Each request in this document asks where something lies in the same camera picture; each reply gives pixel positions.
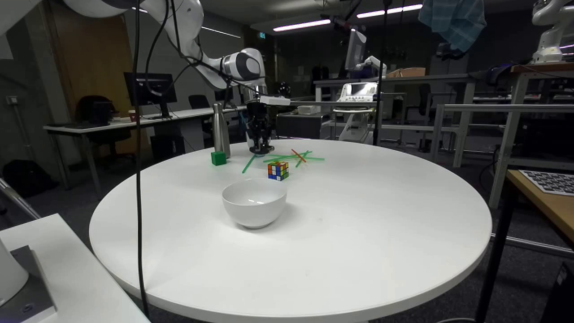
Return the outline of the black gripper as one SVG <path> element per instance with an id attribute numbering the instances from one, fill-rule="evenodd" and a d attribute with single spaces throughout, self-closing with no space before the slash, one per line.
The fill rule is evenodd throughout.
<path id="1" fill-rule="evenodd" d="M 246 124 L 247 131 L 253 135 L 249 136 L 249 151 L 258 151 L 258 138 L 264 136 L 264 145 L 267 151 L 273 151 L 273 138 L 271 129 L 273 122 L 269 118 L 269 108 L 262 102 L 249 102 L 246 111 Z"/>

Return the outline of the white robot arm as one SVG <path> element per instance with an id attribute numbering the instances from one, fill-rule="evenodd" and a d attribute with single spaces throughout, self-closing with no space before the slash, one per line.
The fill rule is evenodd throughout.
<path id="1" fill-rule="evenodd" d="M 256 48 L 242 48 L 210 57 L 199 45 L 204 20 L 201 0 L 63 0 L 72 11 L 88 18 L 111 18 L 129 9 L 143 9 L 167 34 L 174 48 L 213 90 L 242 86 L 247 102 L 256 104 L 265 92 L 264 57 Z"/>

